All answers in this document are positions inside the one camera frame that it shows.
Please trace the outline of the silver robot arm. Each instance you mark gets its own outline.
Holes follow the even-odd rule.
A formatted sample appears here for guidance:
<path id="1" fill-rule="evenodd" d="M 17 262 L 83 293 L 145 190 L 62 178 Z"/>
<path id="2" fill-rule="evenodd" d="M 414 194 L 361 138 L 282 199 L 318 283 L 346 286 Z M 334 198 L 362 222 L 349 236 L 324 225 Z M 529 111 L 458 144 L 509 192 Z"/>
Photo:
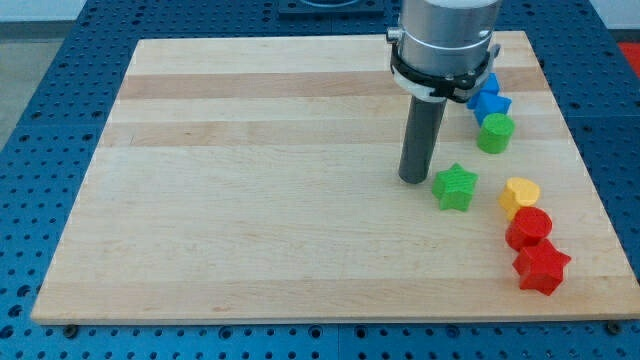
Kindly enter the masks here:
<path id="1" fill-rule="evenodd" d="M 500 0 L 403 0 L 387 30 L 394 81 L 423 102 L 465 103 L 487 82 Z"/>

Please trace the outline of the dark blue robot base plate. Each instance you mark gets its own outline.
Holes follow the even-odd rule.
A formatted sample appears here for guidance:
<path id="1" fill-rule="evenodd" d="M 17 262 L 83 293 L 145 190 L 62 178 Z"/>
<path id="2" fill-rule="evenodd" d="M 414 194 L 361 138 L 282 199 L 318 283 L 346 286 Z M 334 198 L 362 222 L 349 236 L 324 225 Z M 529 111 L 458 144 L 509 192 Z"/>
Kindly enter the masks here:
<path id="1" fill-rule="evenodd" d="M 280 17 L 307 15 L 383 15 L 383 0 L 278 0 Z"/>

